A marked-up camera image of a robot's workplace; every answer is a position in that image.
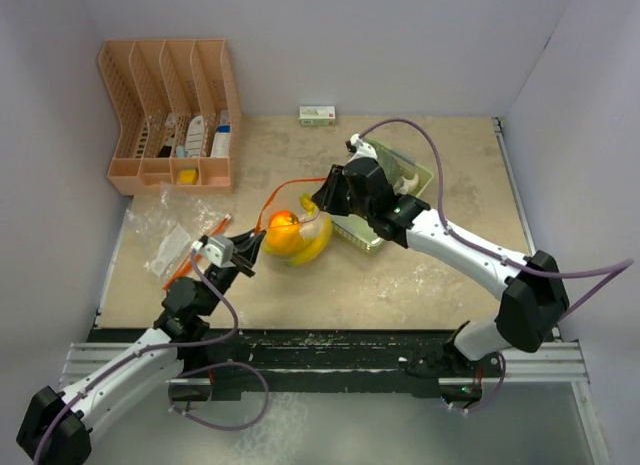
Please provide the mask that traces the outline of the orange bell pepper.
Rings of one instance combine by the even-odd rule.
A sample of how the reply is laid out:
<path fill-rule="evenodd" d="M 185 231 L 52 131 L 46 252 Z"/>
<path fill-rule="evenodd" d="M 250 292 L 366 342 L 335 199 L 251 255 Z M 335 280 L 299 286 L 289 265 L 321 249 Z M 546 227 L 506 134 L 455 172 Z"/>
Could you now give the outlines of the orange bell pepper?
<path fill-rule="evenodd" d="M 291 255 L 303 244 L 301 224 L 296 214 L 288 210 L 275 212 L 269 219 L 264 249 L 274 255 Z"/>

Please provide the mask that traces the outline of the yellow banana bunch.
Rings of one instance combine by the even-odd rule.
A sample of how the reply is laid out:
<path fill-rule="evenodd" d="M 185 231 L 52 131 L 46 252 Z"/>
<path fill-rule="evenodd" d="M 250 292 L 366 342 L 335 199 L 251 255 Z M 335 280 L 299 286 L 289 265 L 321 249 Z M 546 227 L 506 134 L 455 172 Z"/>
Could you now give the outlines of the yellow banana bunch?
<path fill-rule="evenodd" d="M 319 210 L 308 193 L 302 193 L 287 205 L 278 204 L 267 208 L 266 233 L 270 217 L 281 210 L 291 211 L 298 216 L 303 244 L 297 252 L 291 255 L 274 255 L 264 249 L 263 240 L 262 250 L 274 260 L 278 260 L 289 267 L 299 267 L 313 261 L 324 251 L 331 239 L 332 220 L 330 216 Z"/>

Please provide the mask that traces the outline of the clear orange-zip bag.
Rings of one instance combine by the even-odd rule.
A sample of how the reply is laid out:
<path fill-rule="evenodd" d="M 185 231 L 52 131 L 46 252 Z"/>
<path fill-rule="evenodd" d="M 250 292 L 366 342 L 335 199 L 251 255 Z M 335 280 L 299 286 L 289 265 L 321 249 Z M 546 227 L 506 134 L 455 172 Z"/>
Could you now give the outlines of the clear orange-zip bag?
<path fill-rule="evenodd" d="M 316 259 L 327 247 L 333 223 L 312 201 L 323 178 L 296 178 L 279 184 L 259 212 L 255 229 L 264 232 L 262 250 L 289 267 Z"/>
<path fill-rule="evenodd" d="M 190 263 L 194 241 L 224 231 L 231 220 L 214 197 L 191 195 L 166 182 L 157 195 L 136 197 L 126 212 L 141 247 L 142 266 L 162 286 Z"/>

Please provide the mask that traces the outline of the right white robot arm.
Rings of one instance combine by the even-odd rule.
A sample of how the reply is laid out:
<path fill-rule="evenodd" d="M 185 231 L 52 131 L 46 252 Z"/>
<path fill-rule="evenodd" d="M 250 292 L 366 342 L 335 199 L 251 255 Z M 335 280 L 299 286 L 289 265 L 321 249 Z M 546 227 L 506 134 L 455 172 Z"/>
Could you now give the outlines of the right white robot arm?
<path fill-rule="evenodd" d="M 494 352 L 537 351 L 569 308 L 551 255 L 527 257 L 443 225 L 429 204 L 395 192 L 373 158 L 333 166 L 312 201 L 334 216 L 361 217 L 382 239 L 444 262 L 499 300 L 495 316 L 466 322 L 449 339 L 444 361 L 456 376 L 469 375 Z"/>

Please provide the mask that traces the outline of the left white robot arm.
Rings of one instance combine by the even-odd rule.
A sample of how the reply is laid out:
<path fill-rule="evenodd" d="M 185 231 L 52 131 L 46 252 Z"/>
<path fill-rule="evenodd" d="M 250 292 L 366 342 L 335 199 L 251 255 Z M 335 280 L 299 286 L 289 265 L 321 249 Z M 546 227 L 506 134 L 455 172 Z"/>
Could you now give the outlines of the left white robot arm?
<path fill-rule="evenodd" d="M 190 260 L 206 258 L 206 270 L 173 279 L 162 312 L 123 353 L 98 370 L 56 391 L 49 386 L 32 398 L 16 442 L 35 464 L 83 464 L 99 432 L 148 392 L 180 373 L 194 377 L 206 363 L 204 348 L 239 331 L 239 317 L 226 297 L 239 275 L 254 276 L 265 238 L 262 231 L 234 237 L 203 236 Z"/>

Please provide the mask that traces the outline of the green plastic basket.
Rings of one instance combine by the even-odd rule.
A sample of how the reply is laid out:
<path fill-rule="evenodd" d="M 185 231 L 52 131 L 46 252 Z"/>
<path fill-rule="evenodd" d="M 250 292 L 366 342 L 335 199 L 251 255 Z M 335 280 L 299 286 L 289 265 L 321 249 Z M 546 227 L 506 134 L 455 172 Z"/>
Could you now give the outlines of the green plastic basket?
<path fill-rule="evenodd" d="M 370 139 L 368 142 L 375 149 L 378 144 L 385 145 L 393 153 L 405 177 L 409 178 L 414 173 L 419 174 L 419 185 L 409 195 L 419 197 L 432 182 L 433 173 L 426 166 L 380 141 Z M 348 217 L 332 215 L 331 218 L 333 231 L 364 252 L 375 254 L 384 245 L 384 240 L 369 227 L 365 219 L 356 215 Z"/>

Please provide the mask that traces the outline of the green netted melon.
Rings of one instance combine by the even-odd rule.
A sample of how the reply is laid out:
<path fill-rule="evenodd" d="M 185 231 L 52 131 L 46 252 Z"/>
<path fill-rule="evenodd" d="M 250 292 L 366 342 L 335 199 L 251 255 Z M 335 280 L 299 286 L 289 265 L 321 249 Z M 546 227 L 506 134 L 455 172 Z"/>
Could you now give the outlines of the green netted melon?
<path fill-rule="evenodd" d="M 400 165 L 393 153 L 383 144 L 376 146 L 377 161 L 383 169 L 387 180 L 395 184 L 402 176 Z"/>

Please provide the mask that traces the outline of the white garlic bulb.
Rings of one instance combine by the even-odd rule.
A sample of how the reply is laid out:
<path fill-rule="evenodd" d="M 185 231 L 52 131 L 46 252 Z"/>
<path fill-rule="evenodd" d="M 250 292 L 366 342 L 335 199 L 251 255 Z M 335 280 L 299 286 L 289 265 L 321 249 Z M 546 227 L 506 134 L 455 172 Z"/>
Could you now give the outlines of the white garlic bulb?
<path fill-rule="evenodd" d="M 418 173 L 414 173 L 409 178 L 401 175 L 394 184 L 394 191 L 399 194 L 409 194 L 418 187 L 419 182 L 420 177 Z"/>

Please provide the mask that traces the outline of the small green white box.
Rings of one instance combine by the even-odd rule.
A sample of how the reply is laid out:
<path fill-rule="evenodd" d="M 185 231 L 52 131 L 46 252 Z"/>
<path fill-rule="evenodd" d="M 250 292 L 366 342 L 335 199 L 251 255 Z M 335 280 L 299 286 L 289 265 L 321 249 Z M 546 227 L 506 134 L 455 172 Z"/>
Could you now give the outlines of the small green white box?
<path fill-rule="evenodd" d="M 299 124 L 303 127 L 334 126 L 336 124 L 336 109 L 334 106 L 300 106 Z"/>

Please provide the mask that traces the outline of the yellow small box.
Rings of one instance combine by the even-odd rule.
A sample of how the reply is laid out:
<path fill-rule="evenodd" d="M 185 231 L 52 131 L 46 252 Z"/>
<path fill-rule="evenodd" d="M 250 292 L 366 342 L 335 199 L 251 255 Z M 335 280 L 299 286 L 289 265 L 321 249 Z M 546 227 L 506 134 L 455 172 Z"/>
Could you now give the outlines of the yellow small box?
<path fill-rule="evenodd" d="M 179 171 L 178 183 L 180 185 L 196 185 L 199 180 L 197 169 L 183 169 Z"/>

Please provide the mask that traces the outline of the white blue packet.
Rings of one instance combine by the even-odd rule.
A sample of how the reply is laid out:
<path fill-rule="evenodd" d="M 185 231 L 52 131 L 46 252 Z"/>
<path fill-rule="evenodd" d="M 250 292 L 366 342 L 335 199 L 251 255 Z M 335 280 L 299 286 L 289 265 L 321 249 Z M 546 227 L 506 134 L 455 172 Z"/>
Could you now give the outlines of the white blue packet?
<path fill-rule="evenodd" d="M 214 133 L 210 158 L 228 158 L 231 144 L 231 117 L 228 110 L 220 112 L 218 127 Z"/>

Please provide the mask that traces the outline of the white patterned pouch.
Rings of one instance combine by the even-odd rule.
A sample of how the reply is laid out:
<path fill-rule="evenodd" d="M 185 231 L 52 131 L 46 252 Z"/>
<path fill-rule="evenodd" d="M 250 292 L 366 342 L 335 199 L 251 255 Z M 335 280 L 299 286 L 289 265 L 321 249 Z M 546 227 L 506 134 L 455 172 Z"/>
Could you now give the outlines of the white patterned pouch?
<path fill-rule="evenodd" d="M 199 157 L 204 142 L 205 122 L 202 115 L 194 116 L 188 126 L 184 143 L 187 157 Z"/>

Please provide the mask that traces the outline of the pink desk file organizer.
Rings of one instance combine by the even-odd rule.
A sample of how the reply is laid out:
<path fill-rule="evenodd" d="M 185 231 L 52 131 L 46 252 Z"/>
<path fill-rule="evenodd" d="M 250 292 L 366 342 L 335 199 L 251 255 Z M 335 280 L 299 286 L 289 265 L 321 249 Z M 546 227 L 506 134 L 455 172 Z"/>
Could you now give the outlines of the pink desk file organizer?
<path fill-rule="evenodd" d="M 99 68 L 120 125 L 107 177 L 124 196 L 159 193 L 163 182 L 191 194 L 229 193 L 235 185 L 235 155 L 243 111 L 224 39 L 109 40 Z M 210 158 L 220 112 L 231 117 L 228 158 Z M 176 118 L 171 156 L 157 158 L 164 122 Z M 187 129 L 194 116 L 205 122 L 199 157 L 187 157 Z M 183 169 L 197 169 L 196 185 L 180 185 Z"/>

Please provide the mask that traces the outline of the black white item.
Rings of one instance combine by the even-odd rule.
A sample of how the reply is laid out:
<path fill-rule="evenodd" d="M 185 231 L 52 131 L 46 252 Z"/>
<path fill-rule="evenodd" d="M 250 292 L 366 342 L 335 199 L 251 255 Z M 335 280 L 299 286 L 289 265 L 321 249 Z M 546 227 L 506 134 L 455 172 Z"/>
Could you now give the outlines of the black white item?
<path fill-rule="evenodd" d="M 169 113 L 164 122 L 164 132 L 162 137 L 162 143 L 156 155 L 157 158 L 168 158 L 171 156 L 171 151 L 174 147 L 175 136 L 176 136 L 176 118 L 173 113 Z"/>

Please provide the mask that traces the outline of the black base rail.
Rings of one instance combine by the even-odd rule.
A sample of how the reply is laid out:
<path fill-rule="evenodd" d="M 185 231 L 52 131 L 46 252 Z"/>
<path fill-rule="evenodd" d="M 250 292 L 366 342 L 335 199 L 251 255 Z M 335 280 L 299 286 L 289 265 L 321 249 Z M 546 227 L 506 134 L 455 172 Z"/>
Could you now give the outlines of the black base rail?
<path fill-rule="evenodd" d="M 169 385 L 176 401 L 237 401 L 245 392 L 400 393 L 479 398 L 500 376 L 496 354 L 462 365 L 445 355 L 449 330 L 244 329 L 185 363 L 196 374 Z"/>

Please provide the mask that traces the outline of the aluminium frame rail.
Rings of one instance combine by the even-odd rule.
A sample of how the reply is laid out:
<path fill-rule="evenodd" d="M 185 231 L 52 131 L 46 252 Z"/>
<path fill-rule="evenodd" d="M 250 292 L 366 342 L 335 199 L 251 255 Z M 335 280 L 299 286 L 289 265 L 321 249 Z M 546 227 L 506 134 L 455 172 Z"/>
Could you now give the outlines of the aluminium frame rail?
<path fill-rule="evenodd" d="M 577 341 L 563 341 L 557 327 L 553 329 L 552 337 L 552 342 L 544 343 L 532 354 L 507 350 L 504 353 L 507 361 L 506 381 L 569 384 L 593 463 L 611 464 L 593 404 L 580 344 Z"/>

